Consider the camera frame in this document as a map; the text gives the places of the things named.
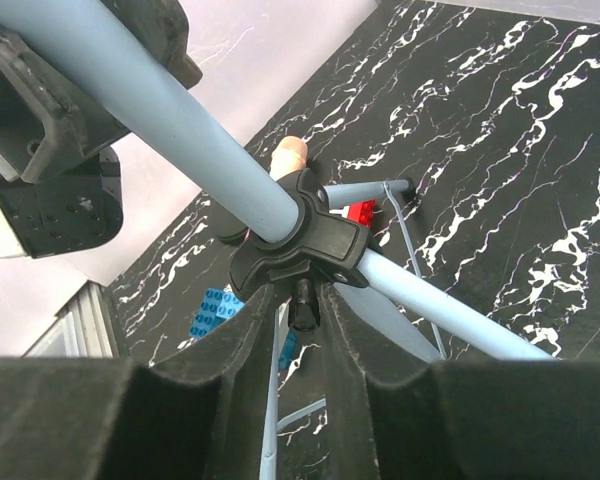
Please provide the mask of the pink toy microphone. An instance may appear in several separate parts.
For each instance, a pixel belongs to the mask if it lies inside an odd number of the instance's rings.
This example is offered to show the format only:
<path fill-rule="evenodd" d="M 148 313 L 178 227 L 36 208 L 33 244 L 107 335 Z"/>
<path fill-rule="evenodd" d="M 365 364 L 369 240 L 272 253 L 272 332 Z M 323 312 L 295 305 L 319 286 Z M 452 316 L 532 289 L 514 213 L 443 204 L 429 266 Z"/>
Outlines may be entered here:
<path fill-rule="evenodd" d="M 308 146 L 296 136 L 284 137 L 271 154 L 270 176 L 274 180 L 304 169 L 308 161 Z"/>

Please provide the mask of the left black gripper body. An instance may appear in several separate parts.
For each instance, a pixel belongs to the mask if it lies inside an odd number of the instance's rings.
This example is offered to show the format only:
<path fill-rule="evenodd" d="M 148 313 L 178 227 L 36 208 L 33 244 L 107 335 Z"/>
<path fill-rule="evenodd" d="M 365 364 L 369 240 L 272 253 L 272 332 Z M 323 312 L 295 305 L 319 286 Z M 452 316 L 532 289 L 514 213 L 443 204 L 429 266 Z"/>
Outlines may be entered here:
<path fill-rule="evenodd" d="M 0 175 L 0 259 L 94 249 L 123 225 L 121 169 L 110 147 L 43 183 Z"/>

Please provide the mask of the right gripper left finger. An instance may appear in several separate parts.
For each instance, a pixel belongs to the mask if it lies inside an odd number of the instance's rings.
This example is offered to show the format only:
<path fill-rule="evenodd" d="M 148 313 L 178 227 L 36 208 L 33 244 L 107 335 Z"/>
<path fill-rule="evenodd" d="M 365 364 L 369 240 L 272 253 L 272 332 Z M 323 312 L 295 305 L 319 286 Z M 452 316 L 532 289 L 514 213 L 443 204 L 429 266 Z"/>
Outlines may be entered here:
<path fill-rule="evenodd" d="M 160 364 L 0 358 L 0 479 L 272 479 L 279 295 Z"/>

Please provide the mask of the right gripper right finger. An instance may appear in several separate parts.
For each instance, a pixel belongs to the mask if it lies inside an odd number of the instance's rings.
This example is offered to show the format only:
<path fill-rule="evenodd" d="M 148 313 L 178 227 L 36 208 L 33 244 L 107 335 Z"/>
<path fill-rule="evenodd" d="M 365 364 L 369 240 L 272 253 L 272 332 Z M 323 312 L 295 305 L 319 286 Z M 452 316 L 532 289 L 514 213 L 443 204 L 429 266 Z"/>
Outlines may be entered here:
<path fill-rule="evenodd" d="M 600 479 L 600 362 L 426 363 L 319 291 L 336 479 Z"/>

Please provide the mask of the blue music stand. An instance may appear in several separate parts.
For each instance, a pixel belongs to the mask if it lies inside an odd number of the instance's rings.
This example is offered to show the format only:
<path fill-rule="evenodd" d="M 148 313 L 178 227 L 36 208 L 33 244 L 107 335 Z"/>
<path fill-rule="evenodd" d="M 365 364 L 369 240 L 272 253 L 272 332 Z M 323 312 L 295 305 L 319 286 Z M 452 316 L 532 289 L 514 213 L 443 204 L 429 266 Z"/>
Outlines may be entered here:
<path fill-rule="evenodd" d="M 145 143 L 189 176 L 250 229 L 231 280 L 247 301 L 271 286 L 279 303 L 296 283 L 382 295 L 472 344 L 495 361 L 555 361 L 524 339 L 448 296 L 368 246 L 365 229 L 332 216 L 307 172 L 285 190 L 98 1 L 0 1 L 0 25 L 19 34 Z M 389 334 L 421 359 L 424 349 Z M 275 424 L 272 353 L 266 414 Z"/>

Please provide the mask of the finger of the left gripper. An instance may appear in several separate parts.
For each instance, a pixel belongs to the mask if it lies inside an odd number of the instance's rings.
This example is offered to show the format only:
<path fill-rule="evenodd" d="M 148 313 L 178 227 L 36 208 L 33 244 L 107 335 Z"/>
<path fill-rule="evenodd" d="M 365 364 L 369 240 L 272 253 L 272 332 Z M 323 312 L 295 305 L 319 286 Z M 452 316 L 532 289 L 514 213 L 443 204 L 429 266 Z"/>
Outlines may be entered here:
<path fill-rule="evenodd" d="M 152 2 L 152 20 L 156 33 L 151 34 L 150 52 L 186 89 L 196 86 L 202 71 L 187 54 L 189 22 L 179 1 Z"/>
<path fill-rule="evenodd" d="M 0 155 L 27 183 L 77 167 L 129 129 L 0 25 Z"/>

